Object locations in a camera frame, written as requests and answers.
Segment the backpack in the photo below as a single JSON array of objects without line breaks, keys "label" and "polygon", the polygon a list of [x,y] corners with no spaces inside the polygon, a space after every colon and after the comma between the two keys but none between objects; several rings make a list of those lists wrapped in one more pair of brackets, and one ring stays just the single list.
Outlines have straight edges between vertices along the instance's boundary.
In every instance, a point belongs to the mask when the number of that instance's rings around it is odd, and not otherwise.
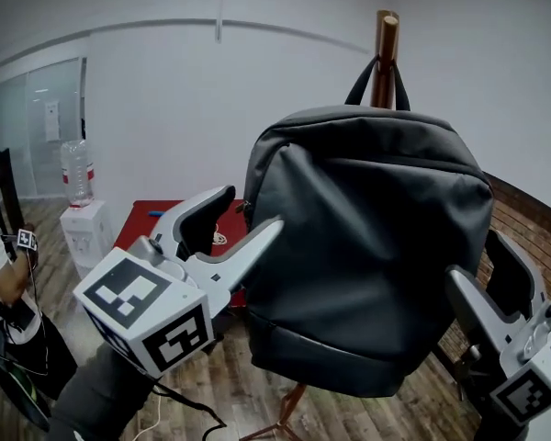
[{"label": "backpack", "polygon": [[359,105],[293,114],[255,143],[249,230],[284,230],[246,285],[255,366],[357,397],[393,395],[454,319],[444,271],[476,274],[492,209],[488,179],[451,126]]}]

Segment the plastic water bottle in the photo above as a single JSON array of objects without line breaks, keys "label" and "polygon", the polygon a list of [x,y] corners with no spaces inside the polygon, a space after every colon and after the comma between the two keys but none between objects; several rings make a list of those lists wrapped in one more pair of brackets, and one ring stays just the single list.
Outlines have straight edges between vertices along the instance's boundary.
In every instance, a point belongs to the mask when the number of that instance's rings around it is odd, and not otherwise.
[{"label": "plastic water bottle", "polygon": [[88,159],[85,141],[62,144],[62,170],[65,194],[71,208],[83,208],[94,200],[92,178],[94,167]]}]

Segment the backpack handle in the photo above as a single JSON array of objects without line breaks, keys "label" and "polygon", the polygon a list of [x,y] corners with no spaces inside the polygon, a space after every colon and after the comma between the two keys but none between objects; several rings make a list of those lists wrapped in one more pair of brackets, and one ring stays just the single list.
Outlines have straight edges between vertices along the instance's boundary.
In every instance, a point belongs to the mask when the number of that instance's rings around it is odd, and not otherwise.
[{"label": "backpack handle", "polygon": [[[345,100],[345,105],[361,105],[361,100],[364,97],[367,82],[369,81],[369,77],[371,77],[371,73],[378,62],[379,55],[374,57],[365,70],[361,72],[361,75],[357,78],[355,85],[353,85],[351,92],[349,92],[349,96]],[[400,72],[398,70],[398,66],[396,65],[396,61],[392,61],[391,65],[394,69],[392,70],[392,73],[394,73],[394,85],[396,86],[396,110],[410,111],[410,101],[408,99],[408,95],[406,94],[404,84],[402,83],[402,77],[400,77]]]}]

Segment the table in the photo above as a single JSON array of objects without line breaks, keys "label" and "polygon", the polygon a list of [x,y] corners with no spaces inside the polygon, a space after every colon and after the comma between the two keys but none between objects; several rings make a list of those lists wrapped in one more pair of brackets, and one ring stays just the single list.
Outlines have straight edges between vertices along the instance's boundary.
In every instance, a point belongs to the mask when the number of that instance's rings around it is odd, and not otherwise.
[{"label": "table", "polygon": [[[132,211],[127,218],[125,225],[122,227],[114,246],[128,250],[130,246],[141,235],[149,236],[152,232],[158,217],[149,216],[149,211],[159,210],[166,211],[182,201],[154,201],[154,200],[139,200],[132,205]],[[211,255],[217,256],[227,252],[234,244],[241,240],[247,234],[247,227],[242,214],[237,214],[235,208],[242,203],[241,199],[232,201],[229,209],[220,216],[218,225],[219,232],[227,238],[225,245],[213,245]],[[245,299],[243,292],[240,291],[232,296],[231,307],[244,307]]]}]

